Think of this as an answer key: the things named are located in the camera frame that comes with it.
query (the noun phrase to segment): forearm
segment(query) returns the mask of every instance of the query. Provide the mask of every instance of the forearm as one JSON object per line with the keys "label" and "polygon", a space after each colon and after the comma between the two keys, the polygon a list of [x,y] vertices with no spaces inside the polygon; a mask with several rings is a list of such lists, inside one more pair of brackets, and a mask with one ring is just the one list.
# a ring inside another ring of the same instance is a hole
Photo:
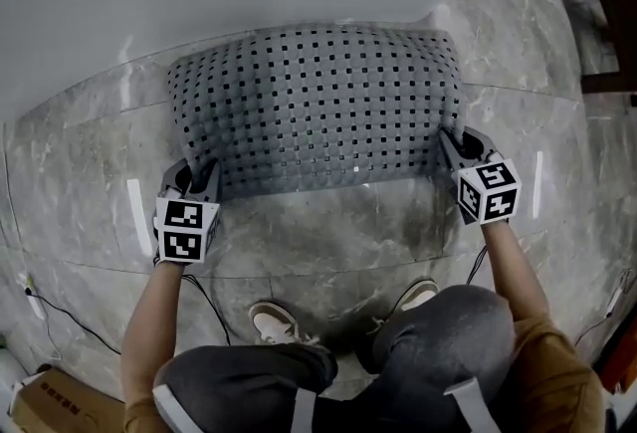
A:
{"label": "forearm", "polygon": [[513,230],[504,221],[484,224],[496,292],[509,301],[514,320],[548,314],[548,301]]}
{"label": "forearm", "polygon": [[128,322],[121,349],[124,400],[151,395],[159,368],[172,358],[177,333],[177,304],[183,268],[159,263]]}

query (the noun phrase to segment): perforated fabric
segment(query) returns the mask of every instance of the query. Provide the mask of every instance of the perforated fabric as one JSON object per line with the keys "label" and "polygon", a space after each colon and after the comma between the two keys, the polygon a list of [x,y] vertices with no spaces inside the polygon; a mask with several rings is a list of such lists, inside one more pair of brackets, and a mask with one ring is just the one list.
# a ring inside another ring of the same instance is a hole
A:
{"label": "perforated fabric", "polygon": [[222,162],[224,200],[432,174],[441,126],[464,130],[449,35],[304,25],[175,62],[193,174]]}

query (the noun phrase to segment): brown sleeve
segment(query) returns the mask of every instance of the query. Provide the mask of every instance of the brown sleeve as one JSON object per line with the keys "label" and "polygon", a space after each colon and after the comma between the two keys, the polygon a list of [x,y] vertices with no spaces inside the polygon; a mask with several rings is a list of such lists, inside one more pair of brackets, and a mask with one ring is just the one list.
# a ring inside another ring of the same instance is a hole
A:
{"label": "brown sleeve", "polygon": [[170,433],[151,397],[126,408],[123,416],[124,433]]}
{"label": "brown sleeve", "polygon": [[603,431],[601,383],[566,336],[544,318],[515,324],[509,391],[529,432]]}

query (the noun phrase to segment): sneaker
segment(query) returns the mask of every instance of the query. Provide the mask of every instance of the sneaker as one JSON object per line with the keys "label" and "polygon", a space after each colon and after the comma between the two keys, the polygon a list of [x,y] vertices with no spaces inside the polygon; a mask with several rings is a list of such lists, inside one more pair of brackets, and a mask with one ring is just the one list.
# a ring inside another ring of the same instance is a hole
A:
{"label": "sneaker", "polygon": [[250,319],[265,344],[302,342],[297,320],[281,306],[257,302],[250,308]]}
{"label": "sneaker", "polygon": [[439,291],[438,285],[431,279],[417,281],[402,294],[392,314],[394,315],[417,308],[421,304],[425,304],[428,300],[433,299]]}

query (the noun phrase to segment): marble floor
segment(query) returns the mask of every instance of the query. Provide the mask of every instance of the marble floor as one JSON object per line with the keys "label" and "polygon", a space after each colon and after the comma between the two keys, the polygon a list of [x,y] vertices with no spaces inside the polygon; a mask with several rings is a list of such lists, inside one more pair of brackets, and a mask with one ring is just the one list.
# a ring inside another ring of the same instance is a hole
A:
{"label": "marble floor", "polygon": [[[512,225],[555,322],[571,338],[603,318],[637,254],[637,110],[624,94],[582,97],[582,40],[565,6],[593,13],[589,2],[443,0],[408,25],[453,36],[467,123],[516,163],[524,188]],[[120,346],[152,270],[128,187],[139,184],[149,223],[161,176],[181,157],[163,75],[180,56],[244,36],[135,60],[3,126],[0,330],[27,369],[54,350],[15,284],[25,269],[41,294]],[[612,54],[595,48],[604,46],[598,34],[586,39],[593,54]],[[209,261],[191,270],[215,296],[236,342],[254,338],[247,310],[262,299],[290,307],[334,339],[358,318],[386,314],[415,279],[464,283],[481,247],[479,229],[462,226],[444,191],[404,180],[228,202]],[[488,260],[475,284],[493,287]],[[582,356],[594,358],[635,299],[628,288],[620,314],[578,346]],[[50,313],[50,325],[62,355],[56,363],[121,396],[119,358],[58,313]],[[178,350],[223,343],[208,304],[187,283],[178,329]],[[345,350],[339,363],[327,393],[355,395],[369,375]]]}

